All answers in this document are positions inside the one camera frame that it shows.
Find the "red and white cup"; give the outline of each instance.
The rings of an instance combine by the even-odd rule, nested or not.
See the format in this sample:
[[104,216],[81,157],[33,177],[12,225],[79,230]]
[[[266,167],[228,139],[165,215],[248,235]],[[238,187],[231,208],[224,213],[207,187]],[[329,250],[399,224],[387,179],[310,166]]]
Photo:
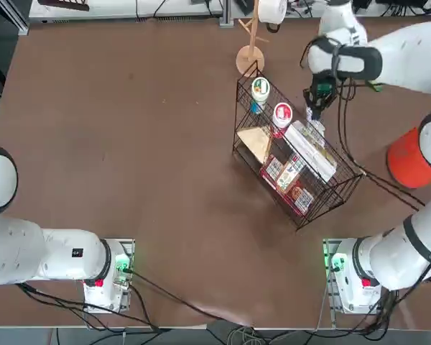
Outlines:
[[272,136],[279,139],[292,121],[292,108],[287,103],[278,103],[273,110]]

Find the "brown table surface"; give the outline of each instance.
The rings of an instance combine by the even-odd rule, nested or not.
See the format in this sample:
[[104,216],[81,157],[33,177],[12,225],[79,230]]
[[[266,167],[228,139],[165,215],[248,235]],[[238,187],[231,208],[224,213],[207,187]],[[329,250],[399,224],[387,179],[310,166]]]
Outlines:
[[[372,19],[370,38],[415,19]],[[298,61],[316,19],[260,35],[265,74],[297,106],[311,74]],[[249,41],[238,25],[84,23],[34,26],[20,37],[0,108],[0,144],[19,168],[6,212],[42,227],[136,239],[136,268],[228,320],[266,328],[314,328],[325,287],[322,239],[377,234],[411,211],[361,182],[344,206],[298,233],[248,167],[231,154],[235,56]],[[348,110],[356,158],[388,176],[386,146],[431,109],[431,96],[358,89]],[[325,112],[336,143],[336,104]],[[431,186],[415,192],[431,199]],[[80,298],[74,282],[39,282]],[[162,326],[209,322],[137,283]],[[132,315],[140,316],[138,303]],[[110,326],[138,326],[105,316]],[[351,327],[358,316],[338,316]],[[0,286],[0,326],[80,325],[68,311]],[[322,327],[330,327],[328,304]],[[393,328],[431,329],[431,284],[398,308]]]

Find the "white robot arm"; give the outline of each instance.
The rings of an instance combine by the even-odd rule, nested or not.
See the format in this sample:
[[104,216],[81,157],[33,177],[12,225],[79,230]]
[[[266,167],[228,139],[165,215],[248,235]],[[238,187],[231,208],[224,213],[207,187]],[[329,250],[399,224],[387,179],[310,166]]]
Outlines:
[[[316,113],[336,95],[319,94],[319,85],[353,78],[431,94],[431,22],[404,27],[367,42],[349,0],[330,0],[319,36],[308,50],[313,82],[305,98]],[[420,149],[431,166],[431,113],[420,126]],[[398,227],[361,239],[344,239],[333,268],[344,313],[367,313],[381,294],[409,288],[431,263],[431,201]],[[431,277],[431,269],[424,280]]]
[[[17,181],[16,165],[0,147],[0,213],[14,199]],[[119,312],[129,299],[130,277],[123,269],[130,268],[128,254],[133,251],[132,240],[99,239],[77,229],[41,229],[30,221],[0,216],[0,285],[82,280],[86,303]]]
[[[350,0],[332,0],[310,47],[314,76],[354,78],[431,94],[431,22],[403,27],[367,42],[366,30],[353,14]],[[338,42],[342,46],[335,51]],[[333,70],[333,53],[338,63]]]

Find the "orange bucket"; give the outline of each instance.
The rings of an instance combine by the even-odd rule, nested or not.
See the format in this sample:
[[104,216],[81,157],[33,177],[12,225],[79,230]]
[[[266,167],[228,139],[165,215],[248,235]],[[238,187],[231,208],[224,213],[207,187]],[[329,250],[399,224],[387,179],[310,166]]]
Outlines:
[[391,144],[386,161],[393,179],[405,187],[414,189],[431,183],[431,167],[420,151],[417,127]]

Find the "wooden stand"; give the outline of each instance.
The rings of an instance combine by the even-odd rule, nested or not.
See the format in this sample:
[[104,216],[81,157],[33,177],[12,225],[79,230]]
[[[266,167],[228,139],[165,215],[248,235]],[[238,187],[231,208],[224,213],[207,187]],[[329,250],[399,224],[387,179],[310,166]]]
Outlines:
[[242,47],[236,56],[236,67],[238,68],[239,73],[244,73],[245,76],[248,76],[251,73],[251,70],[247,70],[247,68],[252,65],[255,60],[257,60],[258,69],[260,71],[262,71],[265,66],[264,54],[255,46],[256,40],[268,42],[268,40],[264,40],[263,38],[256,36],[257,26],[259,25],[259,0],[255,0],[254,2],[254,16],[252,19],[246,24],[244,24],[240,19],[238,22],[251,35],[249,45]]

